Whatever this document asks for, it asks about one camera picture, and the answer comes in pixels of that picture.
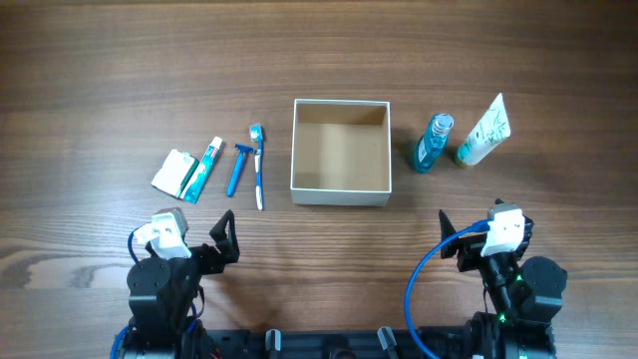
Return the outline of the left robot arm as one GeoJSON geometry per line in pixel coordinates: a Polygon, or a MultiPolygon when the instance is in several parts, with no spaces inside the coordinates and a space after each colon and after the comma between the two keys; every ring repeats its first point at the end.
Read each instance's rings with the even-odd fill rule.
{"type": "Polygon", "coordinates": [[[195,299],[201,279],[239,259],[234,213],[229,209],[209,232],[211,244],[187,246],[187,221],[179,207],[156,212],[135,229],[127,246],[134,261],[127,276],[133,317],[116,336],[110,357],[220,358],[195,299]]]}

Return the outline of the blue disposable razor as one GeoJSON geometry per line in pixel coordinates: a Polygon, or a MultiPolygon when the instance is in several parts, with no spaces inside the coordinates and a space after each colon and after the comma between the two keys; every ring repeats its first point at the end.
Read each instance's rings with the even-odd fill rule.
{"type": "Polygon", "coordinates": [[[232,174],[228,182],[228,186],[226,188],[226,192],[225,192],[225,194],[228,197],[234,196],[238,182],[243,172],[243,168],[247,161],[247,158],[251,154],[255,153],[255,148],[247,146],[247,145],[235,144],[234,147],[237,150],[237,157],[232,169],[232,174]]]}

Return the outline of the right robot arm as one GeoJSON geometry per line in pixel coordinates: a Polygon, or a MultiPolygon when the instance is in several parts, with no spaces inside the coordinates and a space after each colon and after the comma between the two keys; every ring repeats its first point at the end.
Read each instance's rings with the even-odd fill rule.
{"type": "Polygon", "coordinates": [[[529,247],[533,221],[524,219],[522,242],[515,251],[480,254],[487,235],[457,238],[441,248],[441,258],[455,257],[460,272],[479,272],[483,296],[494,312],[477,312],[463,326],[422,327],[421,339],[442,358],[557,357],[551,320],[563,305],[567,271],[547,257],[518,261],[529,247]]]}

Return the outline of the blue mouthwash bottle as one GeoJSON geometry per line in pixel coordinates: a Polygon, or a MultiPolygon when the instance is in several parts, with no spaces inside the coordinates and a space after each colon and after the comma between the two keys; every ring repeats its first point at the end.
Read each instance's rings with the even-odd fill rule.
{"type": "Polygon", "coordinates": [[[454,123],[449,114],[433,115],[413,152],[413,168],[417,173],[426,174],[443,153],[454,123]]]}

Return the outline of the teal toothpaste tube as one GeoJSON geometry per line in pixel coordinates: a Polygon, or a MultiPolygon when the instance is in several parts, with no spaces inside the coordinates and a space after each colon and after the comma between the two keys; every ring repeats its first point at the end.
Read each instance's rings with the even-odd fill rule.
{"type": "Polygon", "coordinates": [[[203,157],[191,175],[186,187],[180,195],[181,199],[190,203],[197,203],[205,183],[212,171],[216,157],[222,147],[223,139],[214,137],[205,150],[203,157]]]}

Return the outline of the white cardboard box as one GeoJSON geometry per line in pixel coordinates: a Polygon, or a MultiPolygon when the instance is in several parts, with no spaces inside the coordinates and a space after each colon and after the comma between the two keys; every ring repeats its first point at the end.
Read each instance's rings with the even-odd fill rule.
{"type": "Polygon", "coordinates": [[[290,191],[296,204],[383,206],[392,193],[388,102],[296,99],[290,191]]]}

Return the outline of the green white soap box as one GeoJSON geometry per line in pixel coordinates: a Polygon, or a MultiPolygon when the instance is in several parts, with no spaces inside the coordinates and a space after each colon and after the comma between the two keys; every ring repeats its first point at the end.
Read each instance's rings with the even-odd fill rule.
{"type": "Polygon", "coordinates": [[[152,180],[152,186],[173,197],[180,197],[198,160],[189,153],[172,149],[152,180]]]}

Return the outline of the blue white toothbrush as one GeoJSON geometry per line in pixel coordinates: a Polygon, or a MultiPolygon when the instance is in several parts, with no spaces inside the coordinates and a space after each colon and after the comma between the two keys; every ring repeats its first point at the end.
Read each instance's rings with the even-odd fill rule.
{"type": "Polygon", "coordinates": [[[263,132],[260,124],[253,124],[249,128],[250,139],[257,144],[254,156],[255,165],[255,197],[259,210],[263,210],[263,185],[262,185],[262,152],[263,132]]]}

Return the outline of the white floral lotion tube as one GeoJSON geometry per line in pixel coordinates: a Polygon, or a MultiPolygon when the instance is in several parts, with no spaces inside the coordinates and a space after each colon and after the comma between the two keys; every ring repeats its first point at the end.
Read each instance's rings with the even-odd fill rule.
{"type": "Polygon", "coordinates": [[[463,167],[473,167],[510,135],[511,129],[503,96],[499,93],[460,145],[456,162],[463,167]]]}

